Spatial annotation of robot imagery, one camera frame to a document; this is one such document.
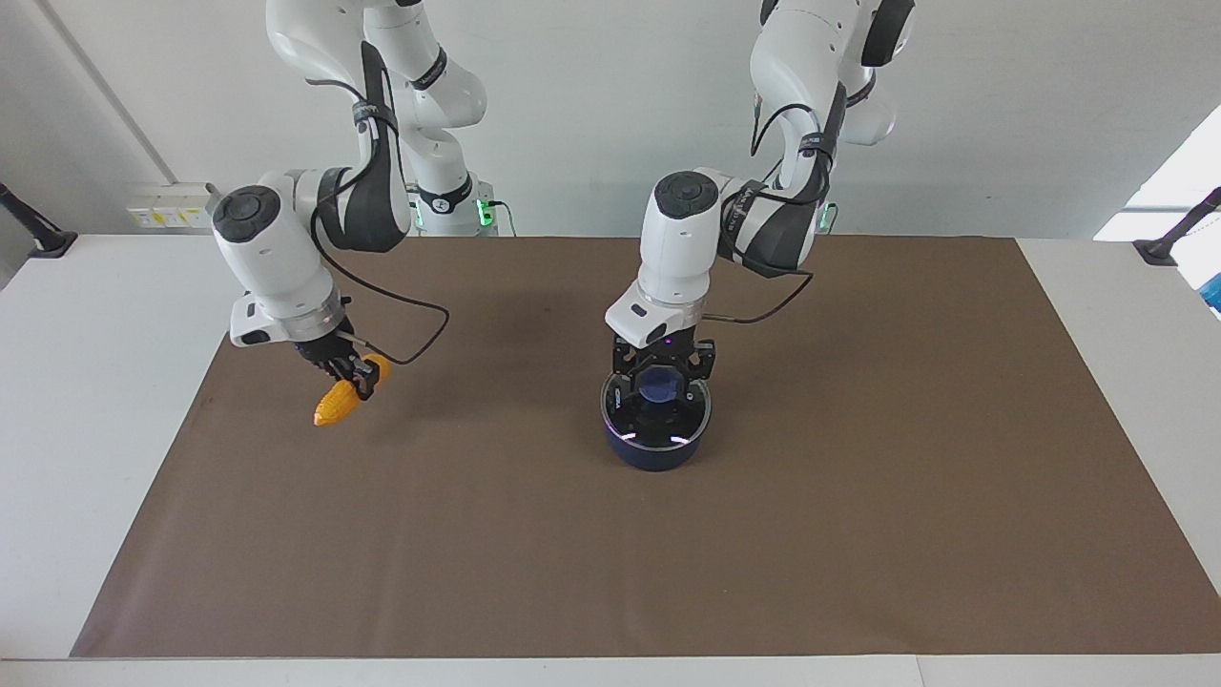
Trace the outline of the yellow corn cob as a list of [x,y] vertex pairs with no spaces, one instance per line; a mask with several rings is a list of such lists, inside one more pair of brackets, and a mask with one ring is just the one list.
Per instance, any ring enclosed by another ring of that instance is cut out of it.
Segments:
[[372,382],[368,394],[361,397],[358,384],[352,382],[352,379],[335,382],[331,390],[327,390],[321,397],[321,400],[317,401],[317,408],[314,409],[313,425],[315,427],[330,427],[344,421],[358,408],[361,408],[361,401],[368,400],[372,395],[372,390],[379,387],[379,383],[388,377],[391,369],[388,358],[383,355],[366,355],[361,358],[361,361],[368,364],[372,371],[370,377],[361,378],[363,382]]

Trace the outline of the glass lid with blue knob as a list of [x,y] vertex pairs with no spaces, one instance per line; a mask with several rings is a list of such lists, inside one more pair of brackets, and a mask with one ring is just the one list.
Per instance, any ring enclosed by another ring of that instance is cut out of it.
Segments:
[[674,365],[610,373],[602,397],[602,416],[610,438],[646,451],[692,448],[712,412],[705,379],[690,378]]

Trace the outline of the dark blue saucepan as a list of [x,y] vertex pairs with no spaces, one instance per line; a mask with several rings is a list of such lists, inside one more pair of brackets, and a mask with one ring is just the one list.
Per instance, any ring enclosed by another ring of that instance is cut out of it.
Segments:
[[694,379],[669,401],[650,401],[625,379],[609,377],[602,387],[601,417],[610,451],[645,472],[667,472],[694,458],[711,414],[703,379]]

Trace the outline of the brown table mat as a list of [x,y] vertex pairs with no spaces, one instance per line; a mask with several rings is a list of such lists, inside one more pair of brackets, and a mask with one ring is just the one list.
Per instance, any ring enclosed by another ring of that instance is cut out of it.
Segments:
[[1221,653],[1221,595],[1015,240],[822,239],[714,325],[672,472],[613,455],[623,239],[352,256],[452,327],[335,427],[219,344],[73,656]]

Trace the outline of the black clamp stand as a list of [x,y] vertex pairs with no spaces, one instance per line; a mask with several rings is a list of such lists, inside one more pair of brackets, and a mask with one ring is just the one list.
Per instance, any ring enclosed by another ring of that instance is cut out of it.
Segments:
[[44,217],[39,210],[31,207],[23,199],[15,195],[9,185],[0,182],[0,207],[9,210],[13,220],[21,223],[31,234],[34,246],[28,253],[31,260],[59,260],[79,238],[78,232],[61,229],[53,220]]
[[1209,215],[1216,214],[1219,207],[1221,207],[1221,185],[1208,192],[1208,195],[1194,207],[1190,207],[1164,236],[1155,239],[1136,239],[1132,246],[1148,265],[1177,268],[1178,262],[1172,256],[1176,243],[1189,236],[1190,231],[1197,229],[1197,226]]

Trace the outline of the white wall socket box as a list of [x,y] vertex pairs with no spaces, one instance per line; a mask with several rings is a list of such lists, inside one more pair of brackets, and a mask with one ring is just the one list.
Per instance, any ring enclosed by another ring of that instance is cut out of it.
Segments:
[[209,232],[221,193],[210,182],[136,184],[125,210],[139,229]]

